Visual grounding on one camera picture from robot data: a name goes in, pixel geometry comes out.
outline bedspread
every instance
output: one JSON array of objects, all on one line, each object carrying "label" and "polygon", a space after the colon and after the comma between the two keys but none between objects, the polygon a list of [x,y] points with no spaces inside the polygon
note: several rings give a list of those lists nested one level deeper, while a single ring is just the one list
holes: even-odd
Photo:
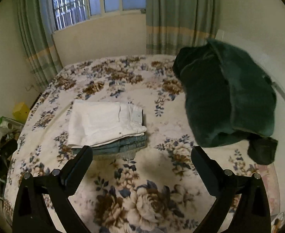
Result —
[{"label": "bedspread", "polygon": [[[9,167],[4,210],[12,219],[24,173],[49,174],[74,158],[67,146],[74,99],[133,103],[143,108],[147,147],[131,159],[94,160],[69,200],[91,232],[193,232],[215,198],[191,162],[196,145],[185,114],[185,94],[175,78],[175,56],[113,57],[66,66],[49,84],[18,140]],[[247,156],[247,141],[205,148],[222,168],[237,175],[262,175],[272,214],[279,212],[273,165],[260,166]],[[56,228],[64,232],[48,195]],[[224,230],[238,204],[235,197]]]}]

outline curtain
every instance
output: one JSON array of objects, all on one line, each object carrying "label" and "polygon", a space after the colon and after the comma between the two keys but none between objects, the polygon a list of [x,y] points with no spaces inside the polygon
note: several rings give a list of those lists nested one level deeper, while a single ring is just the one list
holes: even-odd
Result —
[{"label": "curtain", "polygon": [[63,68],[51,34],[56,30],[52,0],[14,0],[26,60],[44,91]]},{"label": "curtain", "polygon": [[219,0],[146,0],[147,53],[176,55],[215,38]]}]

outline wall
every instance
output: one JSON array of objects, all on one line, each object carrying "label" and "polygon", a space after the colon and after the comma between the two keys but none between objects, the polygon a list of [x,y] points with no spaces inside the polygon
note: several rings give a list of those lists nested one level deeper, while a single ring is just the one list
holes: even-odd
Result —
[{"label": "wall", "polygon": [[13,117],[15,103],[26,102],[30,107],[38,92],[25,86],[35,84],[29,72],[28,64],[13,17],[13,1],[0,3],[0,117]]},{"label": "wall", "polygon": [[[281,0],[221,0],[217,38],[250,53],[285,92],[285,5]],[[275,168],[285,211],[285,101],[277,93]]]},{"label": "wall", "polygon": [[146,53],[146,15],[97,17],[56,31],[63,66],[110,56]]}]

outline silver bolt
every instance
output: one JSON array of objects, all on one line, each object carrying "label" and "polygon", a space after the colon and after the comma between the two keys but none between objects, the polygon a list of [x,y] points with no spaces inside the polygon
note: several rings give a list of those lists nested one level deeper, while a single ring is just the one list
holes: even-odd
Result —
[{"label": "silver bolt", "polygon": [[57,176],[58,174],[60,174],[60,170],[59,169],[54,169],[53,171],[52,171],[52,175],[54,175],[54,176]]},{"label": "silver bolt", "polygon": [[24,179],[27,180],[31,177],[31,174],[29,172],[24,174]]},{"label": "silver bolt", "polygon": [[225,169],[224,174],[227,176],[231,176],[233,174],[233,172],[230,169]]},{"label": "silver bolt", "polygon": [[259,180],[261,178],[261,175],[258,173],[254,173],[254,177]]}]

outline yellow object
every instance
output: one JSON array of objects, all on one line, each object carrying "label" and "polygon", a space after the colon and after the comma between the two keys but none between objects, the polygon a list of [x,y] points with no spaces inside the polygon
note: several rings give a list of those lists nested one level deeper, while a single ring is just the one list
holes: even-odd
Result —
[{"label": "yellow object", "polygon": [[22,123],[26,123],[30,110],[25,103],[17,103],[12,111],[14,118]]}]

